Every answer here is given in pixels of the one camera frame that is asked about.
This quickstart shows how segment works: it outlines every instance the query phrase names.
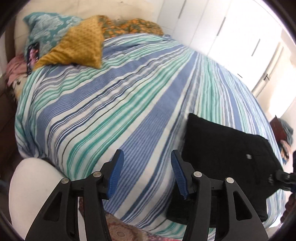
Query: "wooden nightstand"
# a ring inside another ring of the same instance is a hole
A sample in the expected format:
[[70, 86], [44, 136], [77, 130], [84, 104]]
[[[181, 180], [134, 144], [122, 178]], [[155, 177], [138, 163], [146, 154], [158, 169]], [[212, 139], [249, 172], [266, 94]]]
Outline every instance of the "wooden nightstand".
[[276, 116], [271, 120], [270, 126], [277, 143], [280, 143], [281, 140], [287, 141], [287, 134]]
[[0, 89], [0, 175], [11, 155], [17, 150], [15, 113], [16, 104], [5, 89]]

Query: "white wardrobe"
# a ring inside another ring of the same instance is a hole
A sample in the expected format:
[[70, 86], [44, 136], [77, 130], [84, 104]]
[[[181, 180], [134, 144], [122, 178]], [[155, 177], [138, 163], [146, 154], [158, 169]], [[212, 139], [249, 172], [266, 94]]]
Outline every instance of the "white wardrobe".
[[157, 23], [250, 90], [264, 76], [281, 36], [281, 26], [254, 0], [164, 0]]

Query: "teal floral pillow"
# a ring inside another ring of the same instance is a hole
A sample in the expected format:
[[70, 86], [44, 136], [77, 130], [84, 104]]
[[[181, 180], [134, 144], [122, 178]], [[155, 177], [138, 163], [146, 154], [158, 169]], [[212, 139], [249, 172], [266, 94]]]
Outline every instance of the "teal floral pillow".
[[28, 46], [36, 42], [40, 44], [39, 57], [47, 54], [60, 42], [68, 29], [78, 25], [81, 20], [79, 17], [47, 12], [34, 12], [24, 17], [24, 22], [30, 28], [24, 51], [25, 57]]

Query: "blue and green striped blanket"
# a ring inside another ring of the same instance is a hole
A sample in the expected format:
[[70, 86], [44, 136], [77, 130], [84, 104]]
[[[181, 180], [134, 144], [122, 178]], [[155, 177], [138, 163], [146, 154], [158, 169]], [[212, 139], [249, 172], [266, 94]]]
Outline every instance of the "blue and green striped blanket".
[[[271, 127], [244, 84], [169, 36], [149, 34], [105, 40], [101, 69], [57, 65], [33, 72], [18, 104], [16, 138], [23, 157], [47, 157], [72, 180], [100, 170], [122, 149], [118, 188], [105, 210], [180, 239], [185, 226], [165, 217], [174, 184], [170, 153], [182, 149], [191, 112], [267, 138], [282, 162]], [[283, 213], [283, 191], [267, 204], [265, 227]]]

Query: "phone screen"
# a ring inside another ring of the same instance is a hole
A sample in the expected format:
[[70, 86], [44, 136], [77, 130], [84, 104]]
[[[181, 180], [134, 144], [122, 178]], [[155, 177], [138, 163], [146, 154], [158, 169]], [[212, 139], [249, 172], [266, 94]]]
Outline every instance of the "phone screen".
[[29, 45], [27, 50], [27, 74], [31, 74], [36, 62], [39, 59], [39, 43]]

